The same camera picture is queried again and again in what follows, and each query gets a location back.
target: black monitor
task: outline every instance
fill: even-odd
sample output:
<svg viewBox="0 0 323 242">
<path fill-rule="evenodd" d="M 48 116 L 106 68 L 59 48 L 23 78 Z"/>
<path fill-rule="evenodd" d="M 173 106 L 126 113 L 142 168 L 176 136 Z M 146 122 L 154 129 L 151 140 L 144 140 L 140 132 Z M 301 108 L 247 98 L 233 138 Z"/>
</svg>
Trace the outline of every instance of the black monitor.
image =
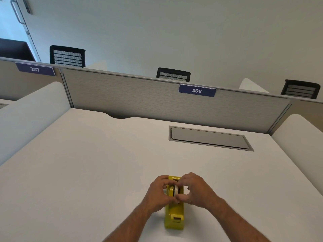
<svg viewBox="0 0 323 242">
<path fill-rule="evenodd" d="M 35 61 L 28 44 L 0 38 L 0 57 Z"/>
</svg>

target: yellow tape dispenser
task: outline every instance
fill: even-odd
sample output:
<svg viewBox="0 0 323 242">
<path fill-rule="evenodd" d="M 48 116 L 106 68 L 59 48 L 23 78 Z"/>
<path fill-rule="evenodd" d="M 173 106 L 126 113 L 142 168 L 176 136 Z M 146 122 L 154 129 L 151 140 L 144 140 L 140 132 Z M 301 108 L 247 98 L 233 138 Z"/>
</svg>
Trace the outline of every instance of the yellow tape dispenser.
<svg viewBox="0 0 323 242">
<path fill-rule="evenodd" d="M 180 179 L 179 176 L 169 176 L 168 179 L 178 181 Z M 167 185 L 167 195 L 175 196 L 176 194 L 183 194 L 184 188 Z M 172 229 L 184 229 L 184 203 L 181 202 L 179 204 L 169 204 L 165 208 L 165 228 Z"/>
</svg>

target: forearm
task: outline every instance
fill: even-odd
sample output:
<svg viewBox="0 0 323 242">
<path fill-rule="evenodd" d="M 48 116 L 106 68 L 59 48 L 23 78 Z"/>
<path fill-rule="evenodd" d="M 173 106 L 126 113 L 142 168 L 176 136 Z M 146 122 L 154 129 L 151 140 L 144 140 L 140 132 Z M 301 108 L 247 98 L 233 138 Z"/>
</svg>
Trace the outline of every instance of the forearm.
<svg viewBox="0 0 323 242">
<path fill-rule="evenodd" d="M 137 242 L 151 213 L 141 203 L 103 242 Z"/>
<path fill-rule="evenodd" d="M 218 220 L 231 242 L 270 242 L 261 232 L 236 213 L 224 199 L 215 198 L 209 211 Z"/>
</svg>

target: desk number plate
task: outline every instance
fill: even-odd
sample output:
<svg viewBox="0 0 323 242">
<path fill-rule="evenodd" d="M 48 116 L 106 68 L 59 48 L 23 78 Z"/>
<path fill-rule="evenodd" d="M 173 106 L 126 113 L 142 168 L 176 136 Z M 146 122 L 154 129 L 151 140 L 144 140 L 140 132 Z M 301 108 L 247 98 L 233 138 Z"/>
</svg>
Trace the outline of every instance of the desk number plate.
<svg viewBox="0 0 323 242">
<path fill-rule="evenodd" d="M 214 97 L 214 95 L 216 94 L 216 89 L 209 88 L 209 87 L 180 84 L 180 88 L 178 89 L 178 92 L 196 94 L 196 95 L 207 96 L 207 97 Z"/>
<path fill-rule="evenodd" d="M 21 72 L 55 76 L 53 67 L 23 63 L 16 63 L 16 65 Z"/>
</svg>

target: white tape roll core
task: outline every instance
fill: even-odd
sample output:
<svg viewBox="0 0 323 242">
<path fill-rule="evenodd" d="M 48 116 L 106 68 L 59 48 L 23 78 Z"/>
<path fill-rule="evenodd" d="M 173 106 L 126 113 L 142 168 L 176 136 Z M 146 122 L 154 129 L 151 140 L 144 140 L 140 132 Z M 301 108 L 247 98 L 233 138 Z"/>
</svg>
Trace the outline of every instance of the white tape roll core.
<svg viewBox="0 0 323 242">
<path fill-rule="evenodd" d="M 175 185 L 174 187 L 174 196 L 178 194 L 178 186 Z"/>
</svg>

